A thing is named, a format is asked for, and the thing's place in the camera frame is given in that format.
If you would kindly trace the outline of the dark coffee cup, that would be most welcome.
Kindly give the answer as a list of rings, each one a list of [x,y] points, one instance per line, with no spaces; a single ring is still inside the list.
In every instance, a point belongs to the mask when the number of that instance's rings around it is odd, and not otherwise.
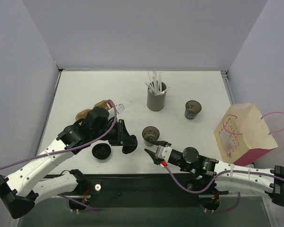
[[[201,110],[202,106],[198,101],[189,100],[185,104],[185,117],[189,120],[195,119]]]
[[[154,126],[147,126],[142,131],[142,137],[146,146],[153,146],[151,142],[155,142],[160,137],[159,130]]]

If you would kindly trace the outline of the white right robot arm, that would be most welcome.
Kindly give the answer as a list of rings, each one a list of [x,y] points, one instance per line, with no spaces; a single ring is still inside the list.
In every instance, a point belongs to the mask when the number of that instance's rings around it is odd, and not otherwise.
[[[284,207],[284,167],[259,169],[228,164],[205,157],[193,147],[182,152],[172,148],[166,141],[146,141],[156,146],[156,151],[145,149],[154,164],[165,168],[173,181],[185,192],[199,195],[209,194],[210,201],[204,208],[214,212],[218,208],[217,198],[223,193],[237,192],[270,198],[272,203]]]

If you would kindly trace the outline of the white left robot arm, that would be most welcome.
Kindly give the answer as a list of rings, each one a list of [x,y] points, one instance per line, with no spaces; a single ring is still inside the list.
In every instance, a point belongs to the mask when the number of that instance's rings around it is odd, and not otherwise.
[[[102,107],[89,110],[85,117],[64,128],[34,160],[8,176],[0,175],[0,198],[13,219],[26,215],[37,203],[52,196],[90,191],[87,178],[78,169],[42,180],[59,164],[78,154],[84,144],[106,140],[111,146],[121,146],[124,154],[135,151],[136,136],[130,135],[124,120],[112,113]]]

